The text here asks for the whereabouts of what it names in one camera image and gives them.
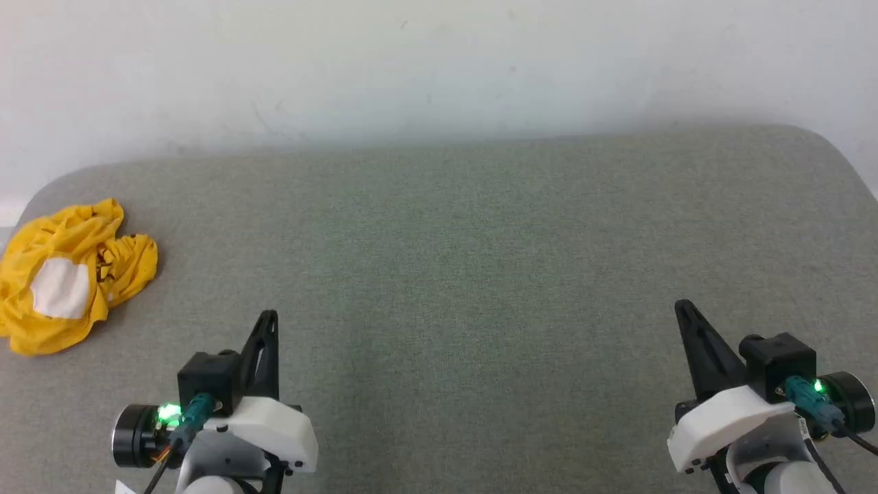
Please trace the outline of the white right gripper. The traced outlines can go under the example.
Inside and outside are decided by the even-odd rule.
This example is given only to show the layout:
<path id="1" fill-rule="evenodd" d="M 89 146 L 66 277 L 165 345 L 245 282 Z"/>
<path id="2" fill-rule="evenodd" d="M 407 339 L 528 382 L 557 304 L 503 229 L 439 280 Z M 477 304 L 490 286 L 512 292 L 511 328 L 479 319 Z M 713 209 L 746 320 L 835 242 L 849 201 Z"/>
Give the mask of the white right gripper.
<path id="1" fill-rule="evenodd" d="M 676 472 L 696 468 L 697 462 L 737 442 L 741 445 L 735 448 L 744 459 L 760 451 L 793 450 L 798 443 L 794 404 L 768 403 L 743 386 L 746 366 L 692 301 L 676 301 L 674 312 L 696 401 L 701 403 L 678 419 L 667 439 Z"/>

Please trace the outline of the yellow t-shirt with white print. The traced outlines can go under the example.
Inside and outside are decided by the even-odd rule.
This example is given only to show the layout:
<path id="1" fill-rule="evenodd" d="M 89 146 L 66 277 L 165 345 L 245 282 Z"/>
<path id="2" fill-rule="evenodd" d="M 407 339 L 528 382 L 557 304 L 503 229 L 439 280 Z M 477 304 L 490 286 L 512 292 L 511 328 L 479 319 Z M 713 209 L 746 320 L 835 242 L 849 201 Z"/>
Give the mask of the yellow t-shirt with white print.
<path id="1" fill-rule="evenodd" d="M 79 344 L 158 272 L 145 234 L 120 235 L 125 211 L 105 199 L 25 223 L 0 257 L 0 338 L 25 356 Z"/>

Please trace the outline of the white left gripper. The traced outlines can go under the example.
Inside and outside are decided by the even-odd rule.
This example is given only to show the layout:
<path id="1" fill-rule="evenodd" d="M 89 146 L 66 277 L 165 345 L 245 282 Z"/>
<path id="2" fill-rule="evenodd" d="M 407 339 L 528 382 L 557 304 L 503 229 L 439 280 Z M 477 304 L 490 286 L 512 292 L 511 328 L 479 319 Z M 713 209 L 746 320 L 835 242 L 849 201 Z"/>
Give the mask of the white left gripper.
<path id="1" fill-rule="evenodd" d="M 229 418 L 207 421 L 203 429 L 203 472 L 207 475 L 264 475 L 269 454 L 294 473 L 313 474 L 319 443 L 311 420 L 279 397 L 278 315 L 260 313 L 239 354 L 244 397 Z"/>

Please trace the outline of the grey fabric sofa cushion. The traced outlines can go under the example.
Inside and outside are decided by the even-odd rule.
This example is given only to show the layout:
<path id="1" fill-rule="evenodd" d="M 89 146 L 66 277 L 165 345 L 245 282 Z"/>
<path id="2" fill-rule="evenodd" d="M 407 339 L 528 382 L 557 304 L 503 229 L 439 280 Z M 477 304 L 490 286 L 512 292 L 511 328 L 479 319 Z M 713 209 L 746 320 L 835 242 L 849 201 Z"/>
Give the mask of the grey fabric sofa cushion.
<path id="1" fill-rule="evenodd" d="M 0 494 L 141 492 L 120 410 L 176 399 L 264 309 L 320 445 L 288 493 L 714 492 L 667 453 L 693 397 L 678 299 L 878 400 L 878 201 L 796 126 L 104 165 L 22 220 L 107 198 L 158 275 L 64 353 L 0 342 Z"/>

